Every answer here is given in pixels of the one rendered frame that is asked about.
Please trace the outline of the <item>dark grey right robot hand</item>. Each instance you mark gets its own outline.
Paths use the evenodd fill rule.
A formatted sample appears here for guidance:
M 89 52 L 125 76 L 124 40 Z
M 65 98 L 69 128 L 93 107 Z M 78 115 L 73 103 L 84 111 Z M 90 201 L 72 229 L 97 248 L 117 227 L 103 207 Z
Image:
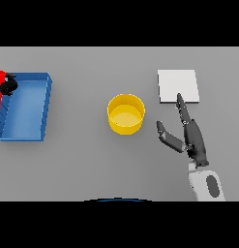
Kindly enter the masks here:
M 185 101 L 180 93 L 177 94 L 176 107 L 178 108 L 181 123 L 184 128 L 184 140 L 169 133 L 161 121 L 157 121 L 157 131 L 160 141 L 173 150 L 183 153 L 195 161 L 198 167 L 207 167 L 209 162 L 201 131 L 194 119 L 190 118 Z

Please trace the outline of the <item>pale square scale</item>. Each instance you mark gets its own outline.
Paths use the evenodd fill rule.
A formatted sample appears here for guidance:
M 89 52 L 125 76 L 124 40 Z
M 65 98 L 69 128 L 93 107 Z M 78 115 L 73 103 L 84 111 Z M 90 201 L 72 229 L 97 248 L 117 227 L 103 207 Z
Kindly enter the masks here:
M 180 93 L 186 103 L 198 104 L 195 70 L 158 70 L 161 104 L 175 103 Z

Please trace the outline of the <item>yellow bowl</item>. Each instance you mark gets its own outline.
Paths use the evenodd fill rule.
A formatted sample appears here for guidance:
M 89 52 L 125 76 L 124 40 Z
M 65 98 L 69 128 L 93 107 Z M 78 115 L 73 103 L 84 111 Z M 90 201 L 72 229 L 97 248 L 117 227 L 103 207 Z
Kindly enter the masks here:
M 131 136 L 142 126 L 145 105 L 134 94 L 121 93 L 107 105 L 107 122 L 111 130 L 121 136 Z

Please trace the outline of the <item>blue tray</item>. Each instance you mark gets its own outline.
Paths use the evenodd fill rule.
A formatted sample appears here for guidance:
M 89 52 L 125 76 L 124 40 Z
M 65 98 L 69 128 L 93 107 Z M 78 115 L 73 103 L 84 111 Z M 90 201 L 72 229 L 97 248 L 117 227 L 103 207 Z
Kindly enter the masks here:
M 15 73 L 17 90 L 3 96 L 1 141 L 43 141 L 52 80 L 49 73 Z

